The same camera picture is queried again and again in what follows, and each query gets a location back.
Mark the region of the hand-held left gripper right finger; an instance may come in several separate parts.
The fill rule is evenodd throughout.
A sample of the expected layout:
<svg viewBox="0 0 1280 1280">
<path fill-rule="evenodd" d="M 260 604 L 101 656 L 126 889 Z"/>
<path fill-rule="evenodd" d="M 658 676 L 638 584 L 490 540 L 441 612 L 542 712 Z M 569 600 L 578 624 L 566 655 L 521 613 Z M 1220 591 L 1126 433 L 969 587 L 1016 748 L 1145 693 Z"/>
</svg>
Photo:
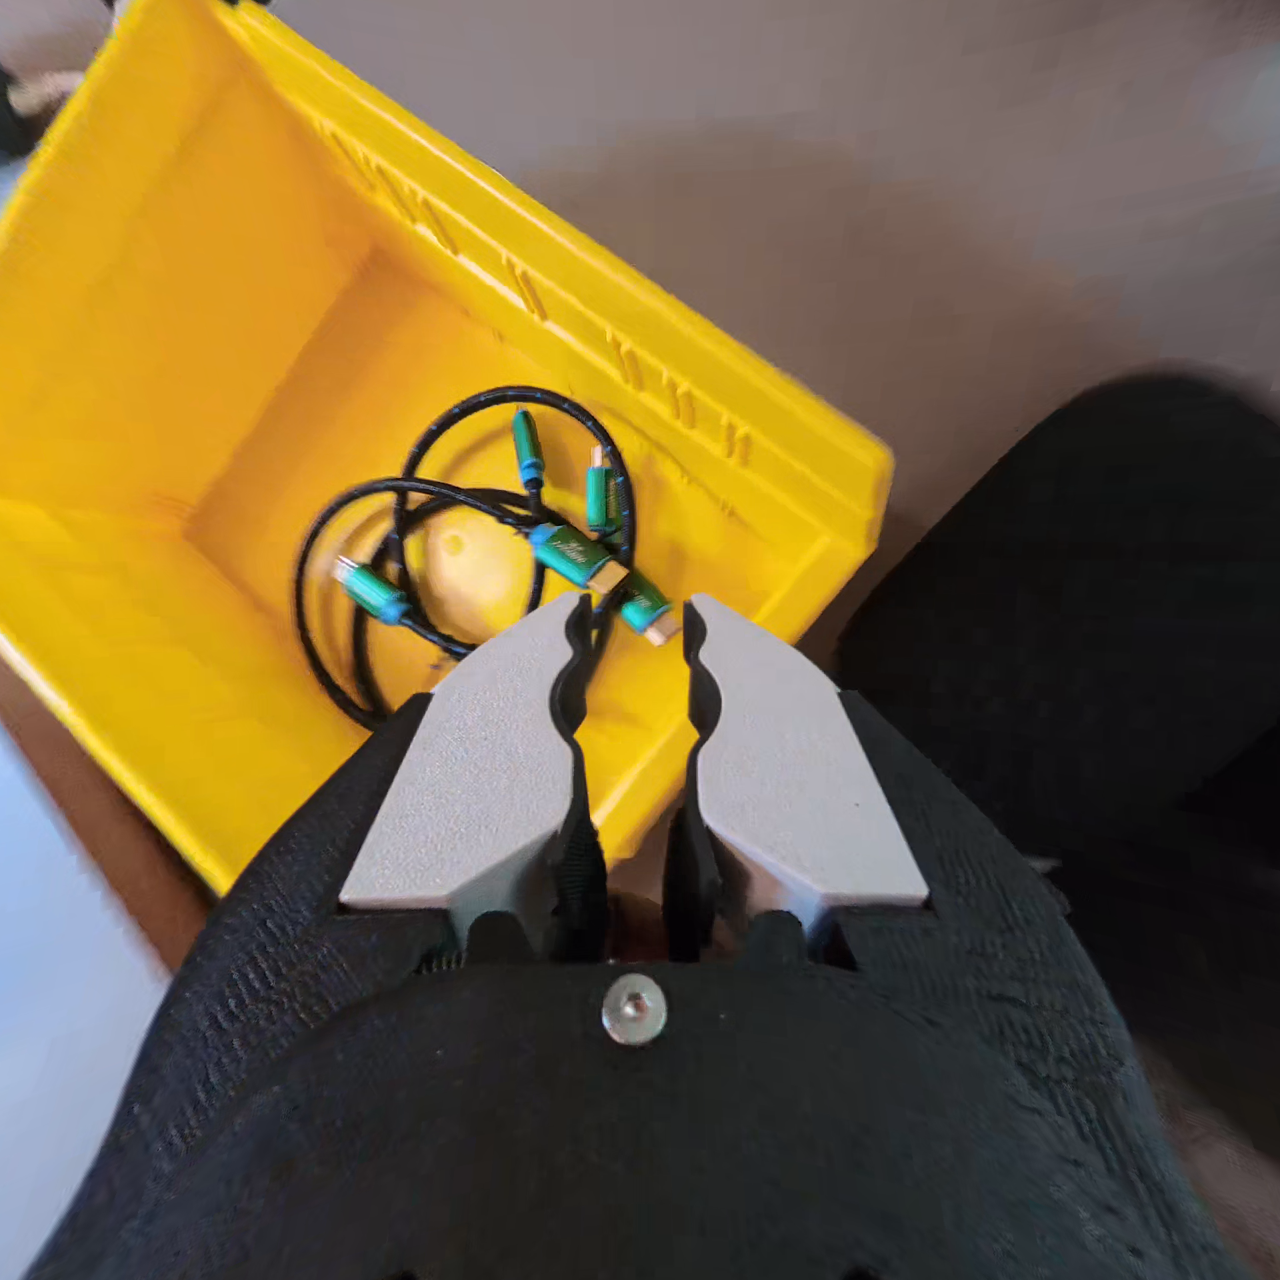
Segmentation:
<svg viewBox="0 0 1280 1280">
<path fill-rule="evenodd" d="M 913 912 L 930 891 L 838 685 L 801 651 L 697 592 L 682 607 L 696 740 L 662 877 L 668 953 L 717 923 L 785 913 L 806 943 L 841 911 Z"/>
</svg>

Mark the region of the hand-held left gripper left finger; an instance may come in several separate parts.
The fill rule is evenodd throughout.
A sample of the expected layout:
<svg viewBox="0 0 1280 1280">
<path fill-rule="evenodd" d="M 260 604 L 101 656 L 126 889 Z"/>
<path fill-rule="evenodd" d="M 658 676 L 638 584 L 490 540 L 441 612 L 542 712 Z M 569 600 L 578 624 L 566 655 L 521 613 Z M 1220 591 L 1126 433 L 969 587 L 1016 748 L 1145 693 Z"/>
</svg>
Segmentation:
<svg viewBox="0 0 1280 1280">
<path fill-rule="evenodd" d="M 340 889 L 344 908 L 441 912 L 460 941 L 505 913 L 552 959 L 600 960 L 606 871 L 576 740 L 593 619 L 589 595 L 565 592 L 440 681 Z"/>
</svg>

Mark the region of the yellow plastic bin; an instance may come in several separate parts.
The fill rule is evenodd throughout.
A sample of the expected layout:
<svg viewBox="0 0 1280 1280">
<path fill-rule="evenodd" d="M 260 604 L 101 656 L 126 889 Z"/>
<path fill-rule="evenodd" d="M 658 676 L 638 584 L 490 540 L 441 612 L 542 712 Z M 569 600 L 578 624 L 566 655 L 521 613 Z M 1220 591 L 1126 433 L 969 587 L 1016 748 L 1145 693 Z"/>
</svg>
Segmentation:
<svg viewBox="0 0 1280 1280">
<path fill-rule="evenodd" d="M 2 655 L 214 893 L 364 739 L 312 520 L 517 383 L 602 419 L 669 599 L 796 641 L 878 543 L 862 427 L 260 5 L 129 5 L 2 216 Z"/>
</svg>

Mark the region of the grey desk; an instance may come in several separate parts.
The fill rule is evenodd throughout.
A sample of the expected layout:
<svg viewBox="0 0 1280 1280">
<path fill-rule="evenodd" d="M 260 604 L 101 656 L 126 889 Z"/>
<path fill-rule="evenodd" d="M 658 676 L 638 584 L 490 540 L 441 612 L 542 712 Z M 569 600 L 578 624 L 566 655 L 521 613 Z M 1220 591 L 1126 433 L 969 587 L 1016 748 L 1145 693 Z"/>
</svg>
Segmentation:
<svg viewBox="0 0 1280 1280">
<path fill-rule="evenodd" d="M 884 444 L 846 581 L 1105 383 L 1277 412 L 1277 3 L 252 4 Z M 321 653 L 390 507 L 314 553 Z M 1230 864 L 1025 856 L 1197 909 Z"/>
</svg>

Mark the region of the black wrist rest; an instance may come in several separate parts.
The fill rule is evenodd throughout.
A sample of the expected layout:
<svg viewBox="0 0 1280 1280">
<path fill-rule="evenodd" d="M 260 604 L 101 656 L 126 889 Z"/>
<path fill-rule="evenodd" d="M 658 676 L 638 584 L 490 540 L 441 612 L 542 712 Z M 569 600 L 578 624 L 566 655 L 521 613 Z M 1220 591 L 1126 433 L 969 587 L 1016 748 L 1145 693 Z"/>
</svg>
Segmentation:
<svg viewBox="0 0 1280 1280">
<path fill-rule="evenodd" d="M 874 587 L 836 671 L 1025 855 L 1276 868 L 1277 412 L 1196 375 L 1080 393 Z"/>
</svg>

